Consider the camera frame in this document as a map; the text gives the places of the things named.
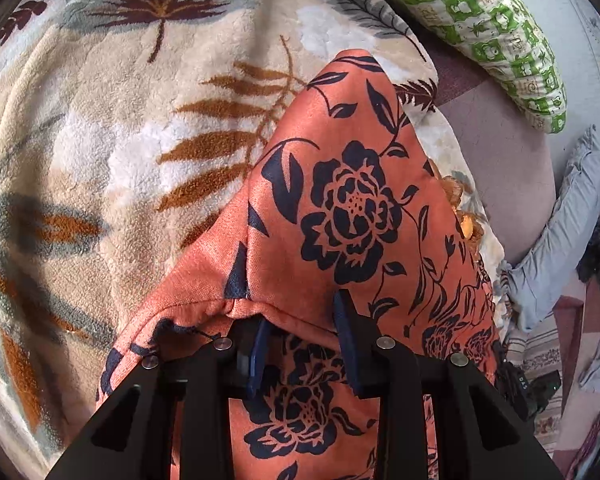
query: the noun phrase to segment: orange fabric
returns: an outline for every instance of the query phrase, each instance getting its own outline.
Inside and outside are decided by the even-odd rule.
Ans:
[[[190,353],[261,313],[281,330],[256,399],[231,403],[236,478],[371,478],[378,403],[345,382],[331,319],[341,287],[414,352],[463,351],[493,377],[488,275],[394,86],[361,50],[340,53],[288,108],[242,189],[121,334],[100,401],[142,355]]]

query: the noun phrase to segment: silver bolt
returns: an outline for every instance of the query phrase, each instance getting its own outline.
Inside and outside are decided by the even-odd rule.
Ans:
[[[463,367],[469,364],[469,358],[460,352],[456,352],[455,354],[451,354],[451,362],[456,366]]]
[[[157,367],[158,364],[160,364],[160,359],[158,359],[156,354],[147,355],[142,358],[142,368],[146,368],[147,370]]]
[[[382,337],[376,339],[376,345],[382,350],[390,350],[395,346],[395,340],[387,335],[383,335]]]
[[[228,337],[219,337],[214,341],[214,348],[216,350],[228,350],[231,345],[234,344]]]

